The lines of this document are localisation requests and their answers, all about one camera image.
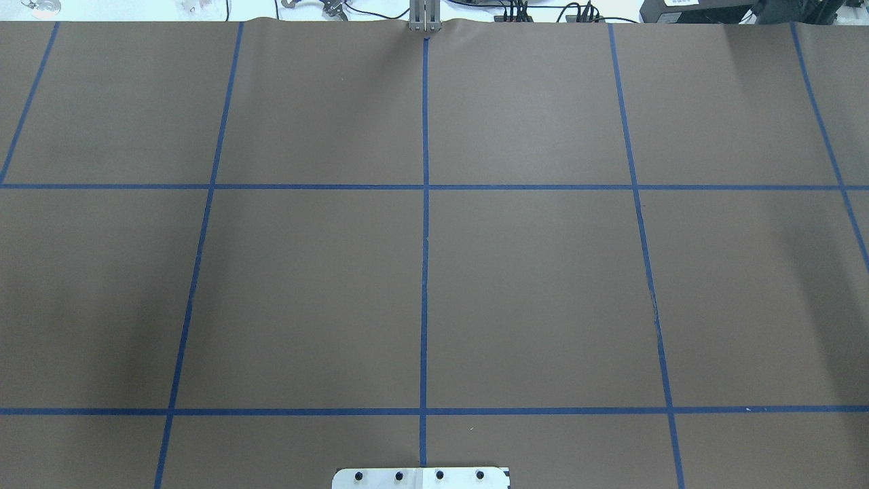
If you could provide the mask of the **brown paper table mat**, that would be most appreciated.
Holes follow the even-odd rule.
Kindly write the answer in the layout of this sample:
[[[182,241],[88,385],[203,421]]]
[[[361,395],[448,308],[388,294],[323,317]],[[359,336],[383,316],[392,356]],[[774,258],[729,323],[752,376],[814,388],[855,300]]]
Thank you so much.
[[[3,22],[3,488],[866,488],[867,27]]]

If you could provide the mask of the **aluminium frame post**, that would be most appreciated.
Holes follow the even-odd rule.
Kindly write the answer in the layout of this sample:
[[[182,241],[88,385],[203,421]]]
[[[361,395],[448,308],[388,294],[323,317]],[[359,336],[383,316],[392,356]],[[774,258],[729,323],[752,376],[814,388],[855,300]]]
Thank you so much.
[[[411,0],[409,2],[409,30],[413,32],[438,32],[441,22],[441,1]]]

